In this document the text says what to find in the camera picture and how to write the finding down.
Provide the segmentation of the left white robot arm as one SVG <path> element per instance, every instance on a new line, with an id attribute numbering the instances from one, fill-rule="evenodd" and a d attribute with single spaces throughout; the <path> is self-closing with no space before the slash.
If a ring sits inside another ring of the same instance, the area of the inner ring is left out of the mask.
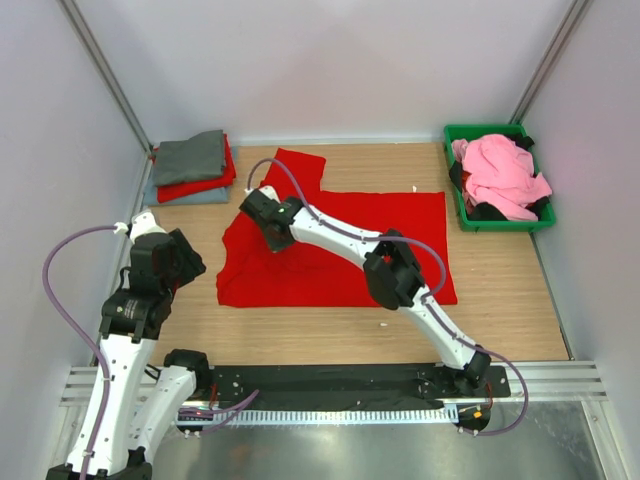
<path id="1" fill-rule="evenodd" d="M 101 308 L 100 340 L 91 341 L 56 297 L 61 316 L 95 354 L 99 368 L 76 443 L 50 479 L 149 479 L 160 441 L 188 400 L 204 398 L 212 387 L 208 358 L 202 352 L 175 349 L 153 392 L 137 404 L 141 381 L 171 313 L 177 290 L 206 267 L 184 234 L 150 227 L 136 233 L 129 265 L 121 268 L 118 288 Z"/>

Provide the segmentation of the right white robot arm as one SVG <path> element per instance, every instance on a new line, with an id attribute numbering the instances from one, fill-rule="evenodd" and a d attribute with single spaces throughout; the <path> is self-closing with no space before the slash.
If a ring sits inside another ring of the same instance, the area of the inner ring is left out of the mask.
<path id="1" fill-rule="evenodd" d="M 339 221 L 304 198 L 282 201 L 270 186 L 248 190 L 240 211 L 258 226 L 274 253 L 307 244 L 360 268 L 374 302 L 406 315 L 431 341 L 455 391 L 472 396 L 486 388 L 490 355 L 436 301 L 436 290 L 425 281 L 411 250 L 416 246 L 427 251 L 445 279 L 444 263 L 431 247 L 397 230 L 381 233 Z"/>

